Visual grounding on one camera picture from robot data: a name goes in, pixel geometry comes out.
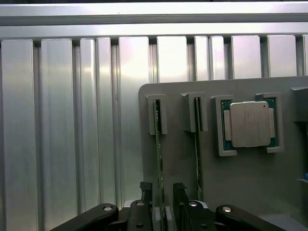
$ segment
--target silver metal wall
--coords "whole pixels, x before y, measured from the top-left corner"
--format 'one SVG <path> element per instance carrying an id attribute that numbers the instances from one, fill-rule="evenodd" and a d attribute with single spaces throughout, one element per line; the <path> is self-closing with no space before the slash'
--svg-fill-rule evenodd
<path id="1" fill-rule="evenodd" d="M 305 34 L 307 22 L 0 26 L 0 230 L 139 198 L 143 84 L 306 75 Z"/>

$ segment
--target gray plastic board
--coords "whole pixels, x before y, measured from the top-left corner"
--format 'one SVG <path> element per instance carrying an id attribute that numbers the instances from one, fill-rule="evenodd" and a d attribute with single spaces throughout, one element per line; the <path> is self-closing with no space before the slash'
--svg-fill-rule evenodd
<path id="1" fill-rule="evenodd" d="M 300 217 L 307 170 L 305 123 L 295 123 L 295 93 L 291 88 L 308 87 L 308 77 L 256 78 L 146 84 L 139 90 L 144 180 L 157 190 L 155 137 L 149 132 L 149 95 L 165 95 L 167 134 L 161 135 L 166 205 L 172 204 L 172 186 L 183 182 L 189 199 L 197 199 L 194 135 L 185 131 L 189 110 L 183 94 L 205 92 L 207 131 L 201 132 L 204 201 L 215 209 L 232 204 L 256 215 L 290 213 Z M 284 151 L 239 148 L 235 156 L 219 156 L 215 96 L 233 95 L 234 102 L 254 101 L 256 94 L 281 94 Z"/>

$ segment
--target screw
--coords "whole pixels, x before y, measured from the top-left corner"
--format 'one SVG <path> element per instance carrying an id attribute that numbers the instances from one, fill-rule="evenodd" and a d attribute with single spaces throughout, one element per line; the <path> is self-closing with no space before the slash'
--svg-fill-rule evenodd
<path id="1" fill-rule="evenodd" d="M 189 205 L 190 205 L 191 207 L 196 207 L 196 206 L 197 206 L 197 203 L 196 203 L 195 201 L 190 201 L 190 202 L 189 202 Z"/>
<path id="2" fill-rule="evenodd" d="M 222 208 L 222 211 L 226 212 L 226 213 L 229 213 L 232 211 L 232 209 L 230 209 L 229 207 L 223 207 Z"/>
<path id="3" fill-rule="evenodd" d="M 144 202 L 138 201 L 138 202 L 136 203 L 136 205 L 138 205 L 138 206 L 143 206 L 143 205 L 144 205 Z"/>
<path id="4" fill-rule="evenodd" d="M 105 211 L 110 211 L 110 210 L 112 210 L 112 207 L 111 206 L 106 206 L 106 207 L 104 207 L 103 208 Z"/>
<path id="5" fill-rule="evenodd" d="M 202 229 L 206 230 L 206 229 L 207 229 L 207 224 L 201 224 L 200 227 L 201 227 Z"/>

